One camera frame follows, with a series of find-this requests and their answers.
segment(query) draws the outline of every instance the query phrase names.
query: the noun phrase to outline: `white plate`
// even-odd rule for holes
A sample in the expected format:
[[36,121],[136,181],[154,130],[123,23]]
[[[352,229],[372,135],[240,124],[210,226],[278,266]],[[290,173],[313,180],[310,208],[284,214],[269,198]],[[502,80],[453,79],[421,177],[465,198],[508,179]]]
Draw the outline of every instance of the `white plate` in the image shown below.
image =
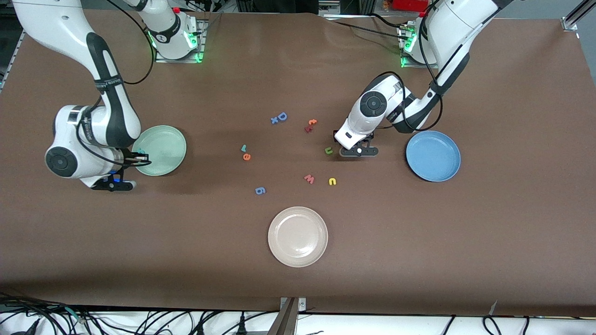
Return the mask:
[[282,210],[269,227],[269,248],[287,266],[302,268],[316,262],[327,248],[327,226],[314,210],[290,207]]

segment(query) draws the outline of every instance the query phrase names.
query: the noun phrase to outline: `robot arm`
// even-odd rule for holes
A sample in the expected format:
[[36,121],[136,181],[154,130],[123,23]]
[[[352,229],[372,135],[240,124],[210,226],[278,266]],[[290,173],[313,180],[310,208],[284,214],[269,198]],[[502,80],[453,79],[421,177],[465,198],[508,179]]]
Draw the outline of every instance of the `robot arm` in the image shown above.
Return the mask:
[[159,53],[171,60],[188,55],[197,47],[190,38],[197,31],[197,19],[178,11],[174,13],[167,0],[124,0],[143,19]]
[[[167,0],[125,1],[140,12],[162,56],[181,58],[196,47],[187,33],[195,27],[194,18],[173,13]],[[135,183],[121,180],[123,170],[132,166],[131,161],[148,163],[147,155],[126,149],[139,137],[141,124],[110,49],[89,26],[80,0],[13,3],[28,35],[89,70],[104,103],[60,109],[52,125],[54,142],[46,152],[46,165],[56,175],[80,179],[95,190],[131,190]]]
[[[417,44],[409,49],[413,58],[421,63],[425,62],[420,52],[421,47],[428,59],[436,60],[439,68],[436,83],[432,81],[426,94],[422,98],[416,98],[408,88],[402,87],[403,83],[398,82],[395,76],[375,78],[335,134],[336,140],[344,148],[350,149],[374,131],[383,117],[401,133],[414,132],[412,128],[421,129],[440,97],[466,67],[470,59],[468,52],[476,36],[511,1],[513,0],[438,0],[427,15],[416,21],[415,36],[419,38],[413,42]],[[367,95],[377,92],[382,92],[387,103],[382,111],[376,111],[375,116],[371,117],[366,109],[362,109],[361,102]]]
[[[95,187],[100,179],[120,170],[118,164],[125,160],[121,148],[132,145],[141,133],[141,123],[110,49],[89,26],[80,0],[61,0],[57,5],[48,0],[16,0],[13,4],[27,34],[83,65],[101,93],[104,106],[60,109],[52,125],[54,142],[45,156],[56,175],[81,179],[88,187]],[[77,140],[77,129],[85,144]],[[117,164],[93,155],[83,145]],[[133,186],[134,182],[126,184],[127,188]]]

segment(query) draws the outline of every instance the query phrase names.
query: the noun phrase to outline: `table surface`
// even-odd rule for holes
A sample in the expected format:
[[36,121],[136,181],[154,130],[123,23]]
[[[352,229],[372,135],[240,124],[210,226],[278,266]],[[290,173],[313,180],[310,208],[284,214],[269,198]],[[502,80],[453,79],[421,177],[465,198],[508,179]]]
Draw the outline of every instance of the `table surface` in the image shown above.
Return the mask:
[[[138,29],[117,11],[87,15],[123,77],[141,77]],[[408,168],[410,135],[378,131],[372,159],[342,159],[332,142],[377,74],[426,91],[428,73],[401,69],[395,40],[310,14],[211,21],[203,63],[155,64],[127,87],[143,129],[172,125],[188,144],[167,176],[127,170],[129,193],[46,168],[56,112],[97,91],[81,65],[23,41],[0,95],[0,286],[87,305],[265,310],[306,296],[322,312],[485,314],[496,300],[500,314],[596,311],[596,91],[574,33],[494,20],[480,34],[436,126],[462,166],[433,184]],[[307,268],[267,244],[291,206],[316,210],[329,231]]]

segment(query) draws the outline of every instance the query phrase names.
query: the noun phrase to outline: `plate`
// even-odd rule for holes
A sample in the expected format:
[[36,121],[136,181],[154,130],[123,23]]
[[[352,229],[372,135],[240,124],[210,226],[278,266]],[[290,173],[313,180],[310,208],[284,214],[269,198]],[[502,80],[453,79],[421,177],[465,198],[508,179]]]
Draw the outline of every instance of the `plate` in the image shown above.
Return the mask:
[[420,178],[441,182],[451,179],[460,169],[460,149],[447,135],[424,131],[414,135],[406,148],[408,164]]
[[155,126],[144,131],[132,145],[132,151],[149,154],[151,164],[138,167],[148,176],[163,176],[174,171],[186,155],[186,140],[176,128]]
[[281,263],[303,268],[318,261],[327,248],[327,226],[314,210],[290,207],[269,226],[269,248]]

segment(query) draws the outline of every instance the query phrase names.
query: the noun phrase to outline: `blue plate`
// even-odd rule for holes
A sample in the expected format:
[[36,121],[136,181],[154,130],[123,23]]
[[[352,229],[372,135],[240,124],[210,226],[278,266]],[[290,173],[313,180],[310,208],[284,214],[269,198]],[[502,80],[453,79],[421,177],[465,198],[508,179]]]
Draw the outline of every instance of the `blue plate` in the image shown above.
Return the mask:
[[460,150],[455,142],[437,131],[414,135],[406,148],[406,159],[420,178],[434,182],[451,179],[461,164]]

